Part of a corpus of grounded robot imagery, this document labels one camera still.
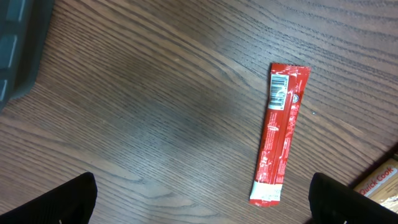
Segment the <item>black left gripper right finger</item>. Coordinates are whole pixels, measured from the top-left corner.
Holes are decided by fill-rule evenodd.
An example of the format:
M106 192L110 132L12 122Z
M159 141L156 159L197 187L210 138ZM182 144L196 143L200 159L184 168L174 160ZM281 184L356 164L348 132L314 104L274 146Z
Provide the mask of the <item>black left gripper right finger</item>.
M308 200L316 224L397 224L395 212L319 172Z

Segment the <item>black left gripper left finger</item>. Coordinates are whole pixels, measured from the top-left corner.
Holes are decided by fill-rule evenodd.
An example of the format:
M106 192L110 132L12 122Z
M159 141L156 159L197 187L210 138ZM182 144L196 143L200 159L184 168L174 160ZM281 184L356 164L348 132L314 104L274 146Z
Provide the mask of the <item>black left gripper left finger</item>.
M98 189L85 172L57 188L1 215L1 224L88 224Z

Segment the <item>orange long noodle package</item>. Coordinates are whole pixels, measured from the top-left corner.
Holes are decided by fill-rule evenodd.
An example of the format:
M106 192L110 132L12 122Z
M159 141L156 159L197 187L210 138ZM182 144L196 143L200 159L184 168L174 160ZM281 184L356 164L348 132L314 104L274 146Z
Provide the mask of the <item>orange long noodle package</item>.
M397 213L397 154L381 164L354 191Z

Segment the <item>red snack stick packet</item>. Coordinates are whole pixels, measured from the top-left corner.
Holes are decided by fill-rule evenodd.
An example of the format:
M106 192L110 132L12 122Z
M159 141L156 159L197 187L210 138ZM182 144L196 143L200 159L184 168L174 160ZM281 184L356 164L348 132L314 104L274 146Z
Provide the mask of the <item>red snack stick packet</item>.
M295 124L311 68L273 63L269 99L249 203L278 205Z

